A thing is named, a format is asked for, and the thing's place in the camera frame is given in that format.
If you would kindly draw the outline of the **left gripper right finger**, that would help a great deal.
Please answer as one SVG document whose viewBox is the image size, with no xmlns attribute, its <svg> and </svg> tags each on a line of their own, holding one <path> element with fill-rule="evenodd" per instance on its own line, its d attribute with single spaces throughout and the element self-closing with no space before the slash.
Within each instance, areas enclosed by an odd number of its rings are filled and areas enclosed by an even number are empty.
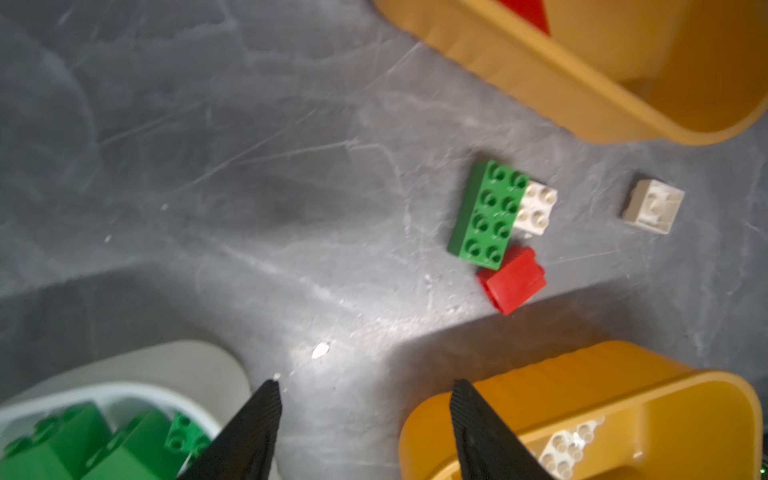
<svg viewBox="0 0 768 480">
<path fill-rule="evenodd" d="M 468 380 L 454 382 L 449 409 L 464 480 L 552 479 Z"/>
</svg>

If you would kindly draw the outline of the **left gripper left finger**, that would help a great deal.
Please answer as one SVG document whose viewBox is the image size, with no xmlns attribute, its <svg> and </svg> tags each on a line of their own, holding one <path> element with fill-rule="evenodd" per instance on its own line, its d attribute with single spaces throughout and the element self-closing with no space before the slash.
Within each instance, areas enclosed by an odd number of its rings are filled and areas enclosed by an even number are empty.
<svg viewBox="0 0 768 480">
<path fill-rule="evenodd" d="M 281 417 L 279 382 L 267 380 L 180 479 L 273 479 Z"/>
</svg>

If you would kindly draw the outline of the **green lego brick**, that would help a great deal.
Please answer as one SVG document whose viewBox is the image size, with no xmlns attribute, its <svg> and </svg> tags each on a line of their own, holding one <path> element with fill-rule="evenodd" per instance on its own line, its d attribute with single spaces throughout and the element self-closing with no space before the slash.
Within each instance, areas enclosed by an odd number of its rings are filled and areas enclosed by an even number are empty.
<svg viewBox="0 0 768 480">
<path fill-rule="evenodd" d="M 39 420 L 28 435 L 13 439 L 1 458 L 3 479 L 81 479 L 88 460 L 112 435 L 93 403 L 74 405 Z"/>
<path fill-rule="evenodd" d="M 196 460 L 210 444 L 210 437 L 193 420 L 180 412 L 174 415 L 164 442 L 166 450 Z"/>
<path fill-rule="evenodd" d="M 186 455 L 165 447 L 170 427 L 170 420 L 156 409 L 138 413 L 86 460 L 83 478 L 175 479 Z"/>
</svg>

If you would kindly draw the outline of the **white wide lego brick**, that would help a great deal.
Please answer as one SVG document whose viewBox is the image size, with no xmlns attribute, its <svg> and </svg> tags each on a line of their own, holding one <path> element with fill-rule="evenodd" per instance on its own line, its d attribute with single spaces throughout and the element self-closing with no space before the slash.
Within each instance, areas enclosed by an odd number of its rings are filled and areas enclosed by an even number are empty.
<svg viewBox="0 0 768 480">
<path fill-rule="evenodd" d="M 584 458 L 584 449 L 604 422 L 605 416 L 555 432 L 539 455 L 539 464 L 555 479 L 571 479 L 574 467 Z"/>
</svg>

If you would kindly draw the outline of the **red lego brick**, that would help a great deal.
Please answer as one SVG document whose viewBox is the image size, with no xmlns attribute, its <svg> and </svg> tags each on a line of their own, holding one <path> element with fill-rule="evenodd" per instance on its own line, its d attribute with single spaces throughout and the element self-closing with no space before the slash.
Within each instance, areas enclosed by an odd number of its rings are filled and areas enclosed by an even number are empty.
<svg viewBox="0 0 768 480">
<path fill-rule="evenodd" d="M 547 285 L 545 275 L 536 252 L 515 245 L 506 252 L 498 270 L 481 269 L 476 277 L 491 304 L 509 315 Z"/>
<path fill-rule="evenodd" d="M 526 20 L 545 35 L 551 35 L 543 0 L 499 0 L 499 3 Z"/>
</svg>

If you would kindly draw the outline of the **large green lego plate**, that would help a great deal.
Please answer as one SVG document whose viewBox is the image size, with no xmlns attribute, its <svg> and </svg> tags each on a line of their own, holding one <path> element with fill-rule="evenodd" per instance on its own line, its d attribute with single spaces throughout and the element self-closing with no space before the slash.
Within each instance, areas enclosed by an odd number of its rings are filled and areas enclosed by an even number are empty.
<svg viewBox="0 0 768 480">
<path fill-rule="evenodd" d="M 530 176 L 496 160 L 476 162 L 447 250 L 477 266 L 497 270 L 507 250 Z"/>
</svg>

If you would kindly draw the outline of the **white square lego brick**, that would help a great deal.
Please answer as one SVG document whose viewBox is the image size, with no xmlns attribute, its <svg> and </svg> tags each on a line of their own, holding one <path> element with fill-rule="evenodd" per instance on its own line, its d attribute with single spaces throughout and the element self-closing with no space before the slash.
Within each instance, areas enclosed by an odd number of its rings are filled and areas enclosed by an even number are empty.
<svg viewBox="0 0 768 480">
<path fill-rule="evenodd" d="M 529 181 L 521 199 L 514 228 L 534 236 L 543 235 L 549 226 L 551 212 L 557 200 L 556 189 L 533 180 Z"/>
</svg>

